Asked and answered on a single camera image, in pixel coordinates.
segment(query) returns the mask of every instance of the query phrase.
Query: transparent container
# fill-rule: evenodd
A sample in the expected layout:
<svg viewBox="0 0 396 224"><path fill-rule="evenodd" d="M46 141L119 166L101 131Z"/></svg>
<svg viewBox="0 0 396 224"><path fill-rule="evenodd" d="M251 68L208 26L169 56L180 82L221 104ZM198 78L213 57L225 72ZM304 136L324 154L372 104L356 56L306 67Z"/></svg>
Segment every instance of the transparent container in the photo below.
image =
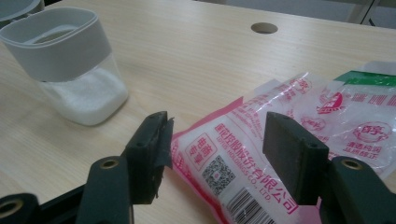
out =
<svg viewBox="0 0 396 224"><path fill-rule="evenodd" d="M0 39L65 118L95 125L127 99L97 15L59 7L12 22Z"/></svg>

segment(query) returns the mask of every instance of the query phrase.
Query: screw hole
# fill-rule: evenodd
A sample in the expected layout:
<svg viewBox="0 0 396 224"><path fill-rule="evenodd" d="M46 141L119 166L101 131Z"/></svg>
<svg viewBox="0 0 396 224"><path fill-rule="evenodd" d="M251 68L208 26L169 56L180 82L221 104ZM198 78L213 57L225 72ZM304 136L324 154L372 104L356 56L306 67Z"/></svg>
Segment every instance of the screw hole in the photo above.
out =
<svg viewBox="0 0 396 224"><path fill-rule="evenodd" d="M118 164L119 164L119 162L116 161L116 160L108 160L108 161L104 161L100 165L100 168L102 168L102 169L111 169L113 167L116 167Z"/></svg>
<svg viewBox="0 0 396 224"><path fill-rule="evenodd" d="M0 218L11 216L12 214L18 212L22 206L23 201L21 199L15 199L0 204Z"/></svg>
<svg viewBox="0 0 396 224"><path fill-rule="evenodd" d="M342 160L341 163L352 170L361 170L363 168L360 163L352 160Z"/></svg>
<svg viewBox="0 0 396 224"><path fill-rule="evenodd" d="M254 23L250 28L252 31L262 35L270 35L277 31L277 26L268 22Z"/></svg>

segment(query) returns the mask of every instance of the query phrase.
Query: green label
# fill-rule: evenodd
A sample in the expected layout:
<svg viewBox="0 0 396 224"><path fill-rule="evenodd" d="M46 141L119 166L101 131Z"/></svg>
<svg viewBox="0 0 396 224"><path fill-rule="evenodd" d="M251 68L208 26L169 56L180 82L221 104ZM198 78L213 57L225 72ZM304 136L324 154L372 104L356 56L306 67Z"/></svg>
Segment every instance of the green label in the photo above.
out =
<svg viewBox="0 0 396 224"><path fill-rule="evenodd" d="M347 72L335 80L343 81L345 85L396 86L396 76L358 71Z"/></svg>

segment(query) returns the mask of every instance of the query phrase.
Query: light wood surface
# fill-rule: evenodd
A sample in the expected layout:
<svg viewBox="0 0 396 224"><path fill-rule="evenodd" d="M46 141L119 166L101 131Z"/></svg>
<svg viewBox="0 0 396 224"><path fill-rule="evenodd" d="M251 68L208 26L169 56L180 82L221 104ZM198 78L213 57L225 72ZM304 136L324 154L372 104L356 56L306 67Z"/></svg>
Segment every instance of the light wood surface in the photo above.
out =
<svg viewBox="0 0 396 224"><path fill-rule="evenodd" d="M41 203L85 183L93 162L120 155L144 117L167 110L183 131L262 83L309 71L335 78L370 61L396 61L396 31L188 0L63 0L99 14L130 97L106 122L63 119L0 44L0 197ZM256 22L278 31L253 32ZM396 190L396 175L386 180ZM172 171L136 223L215 223Z"/></svg>

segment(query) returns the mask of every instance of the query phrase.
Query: white container lid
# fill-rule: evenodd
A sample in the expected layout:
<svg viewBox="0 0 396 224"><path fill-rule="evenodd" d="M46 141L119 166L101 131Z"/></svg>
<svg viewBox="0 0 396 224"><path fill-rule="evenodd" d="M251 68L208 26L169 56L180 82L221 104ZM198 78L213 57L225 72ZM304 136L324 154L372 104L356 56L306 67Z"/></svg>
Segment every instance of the white container lid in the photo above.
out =
<svg viewBox="0 0 396 224"><path fill-rule="evenodd" d="M44 10L43 0L1 0L0 29L13 21Z"/></svg>
<svg viewBox="0 0 396 224"><path fill-rule="evenodd" d="M0 39L35 80L62 82L102 62L111 47L93 11L58 7L12 22Z"/></svg>

